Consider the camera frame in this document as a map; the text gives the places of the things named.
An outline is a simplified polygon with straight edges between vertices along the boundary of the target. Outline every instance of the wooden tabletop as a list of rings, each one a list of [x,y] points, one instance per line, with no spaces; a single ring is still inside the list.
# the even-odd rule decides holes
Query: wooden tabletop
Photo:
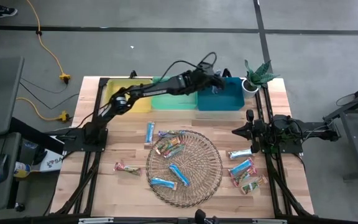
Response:
[[[100,77],[84,77],[77,102],[73,126],[93,111]],[[284,81],[276,78],[268,83],[274,114],[291,115]],[[262,107],[267,118],[263,93]],[[156,111],[150,113],[126,113],[116,116],[108,124],[109,135],[106,150],[102,153],[98,180],[94,193],[92,216],[94,217],[194,217],[198,208],[207,217],[219,218],[270,218],[273,217],[269,185],[242,195],[233,186],[227,173],[244,159],[230,161],[227,152],[248,149],[250,141],[231,133],[246,122],[246,110],[256,111],[255,98],[246,99],[240,111]],[[145,174],[149,149],[144,141],[148,121],[155,121],[154,133],[158,130],[188,129],[209,138],[217,147],[223,162],[223,178],[217,192],[206,202],[191,208],[176,208],[161,201],[150,189]],[[308,184],[301,162],[292,154],[283,154],[283,164],[289,189],[296,199],[310,213],[313,213]],[[59,180],[53,198],[51,212],[57,211],[76,189],[81,173],[84,152],[75,152],[63,161]],[[123,160],[128,166],[141,167],[144,173],[134,176],[114,171],[116,162]],[[267,176],[265,157],[258,153],[253,157],[258,175]],[[278,191],[280,208],[284,211],[281,191]],[[82,209],[88,195],[85,189]]]

